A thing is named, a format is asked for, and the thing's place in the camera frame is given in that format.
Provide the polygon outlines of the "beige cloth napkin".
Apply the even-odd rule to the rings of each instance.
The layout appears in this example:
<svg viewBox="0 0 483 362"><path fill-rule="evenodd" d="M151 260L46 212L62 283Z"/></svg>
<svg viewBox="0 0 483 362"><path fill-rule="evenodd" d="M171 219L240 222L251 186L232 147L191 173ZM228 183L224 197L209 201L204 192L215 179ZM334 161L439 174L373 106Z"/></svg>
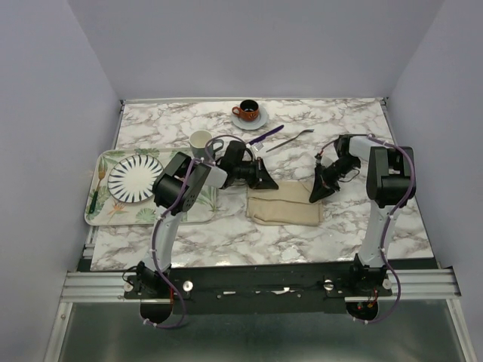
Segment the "beige cloth napkin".
<svg viewBox="0 0 483 362"><path fill-rule="evenodd" d="M317 226L323 219L324 205L309 202L312 183L281 181L277 190L248 189L246 216L260 225Z"/></svg>

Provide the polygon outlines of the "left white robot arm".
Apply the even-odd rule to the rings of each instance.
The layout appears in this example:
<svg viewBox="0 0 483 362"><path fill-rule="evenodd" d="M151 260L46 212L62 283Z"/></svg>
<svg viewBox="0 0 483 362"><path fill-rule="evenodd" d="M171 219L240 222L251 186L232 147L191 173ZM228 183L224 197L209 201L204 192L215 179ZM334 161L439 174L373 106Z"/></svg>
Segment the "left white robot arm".
<svg viewBox="0 0 483 362"><path fill-rule="evenodd" d="M210 155L200 159L178 152L155 180L152 191L159 215L152 231L148 256L135 268L129 284L152 298L162 296L174 285L168 279L171 254L181 219L193 207L204 186L227 189L243 181L250 189L277 190L260 157L245 142L232 140L218 160Z"/></svg>

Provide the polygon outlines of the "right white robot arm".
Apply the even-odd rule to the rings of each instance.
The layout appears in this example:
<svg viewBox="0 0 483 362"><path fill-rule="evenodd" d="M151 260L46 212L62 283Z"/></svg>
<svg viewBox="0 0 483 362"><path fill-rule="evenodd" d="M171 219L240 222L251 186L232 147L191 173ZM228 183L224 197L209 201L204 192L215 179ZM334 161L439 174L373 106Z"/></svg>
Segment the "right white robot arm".
<svg viewBox="0 0 483 362"><path fill-rule="evenodd" d="M315 174L309 201L315 203L340 191L348 173L368 163L366 192L371 201L365 237L346 277L349 290L365 295L383 285L389 268L386 245L398 215L416 192L414 153L377 139L373 134L345 134L322 146L315 155Z"/></svg>

